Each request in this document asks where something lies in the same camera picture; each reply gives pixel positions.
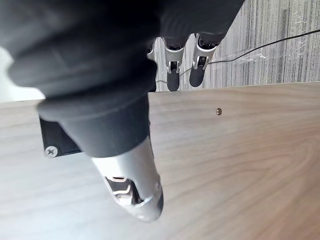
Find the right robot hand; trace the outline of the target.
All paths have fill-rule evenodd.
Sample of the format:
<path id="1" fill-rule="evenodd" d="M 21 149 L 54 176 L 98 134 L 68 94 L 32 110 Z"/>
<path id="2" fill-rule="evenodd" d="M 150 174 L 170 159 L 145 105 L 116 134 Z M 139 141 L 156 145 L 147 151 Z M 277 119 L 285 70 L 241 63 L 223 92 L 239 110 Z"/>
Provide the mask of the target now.
<path id="1" fill-rule="evenodd" d="M 145 222 L 164 205 L 150 138 L 156 38 L 168 70 L 197 35 L 193 69 L 226 36 L 241 0 L 3 0 L 0 45 L 11 80 L 39 89 L 42 119 L 57 122 L 89 155 L 114 200 Z"/>

